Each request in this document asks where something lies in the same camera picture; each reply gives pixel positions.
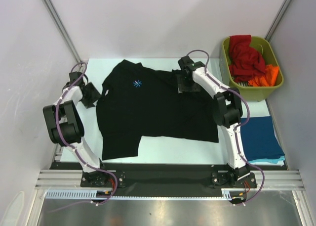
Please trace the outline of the black t shirt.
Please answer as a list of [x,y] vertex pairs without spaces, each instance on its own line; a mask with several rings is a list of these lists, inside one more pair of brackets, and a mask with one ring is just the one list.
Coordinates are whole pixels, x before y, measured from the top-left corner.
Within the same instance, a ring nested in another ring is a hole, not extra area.
[[179,74],[127,60],[113,68],[96,105],[103,160],[137,156],[144,136],[219,141],[211,96],[203,89],[179,93]]

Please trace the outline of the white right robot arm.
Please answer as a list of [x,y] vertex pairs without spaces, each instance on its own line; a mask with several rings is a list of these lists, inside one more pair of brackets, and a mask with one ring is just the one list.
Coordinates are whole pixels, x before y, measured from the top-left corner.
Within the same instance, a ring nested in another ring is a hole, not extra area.
[[224,135],[230,173],[228,182],[239,187],[250,175],[249,165],[241,140],[242,97],[237,90],[213,76],[202,63],[180,66],[178,92],[205,90],[213,99],[213,119]]

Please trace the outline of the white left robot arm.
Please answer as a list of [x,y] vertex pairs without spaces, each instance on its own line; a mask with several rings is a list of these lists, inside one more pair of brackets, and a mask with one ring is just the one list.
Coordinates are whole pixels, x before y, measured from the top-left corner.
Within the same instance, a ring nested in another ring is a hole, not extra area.
[[67,148],[81,164],[84,173],[92,173],[92,181],[98,186],[108,183],[109,174],[101,168],[101,160],[93,153],[84,138],[84,126],[77,111],[77,104],[85,108],[94,107],[101,97],[90,82],[81,85],[67,85],[61,97],[53,104],[43,108],[43,115],[50,140]]

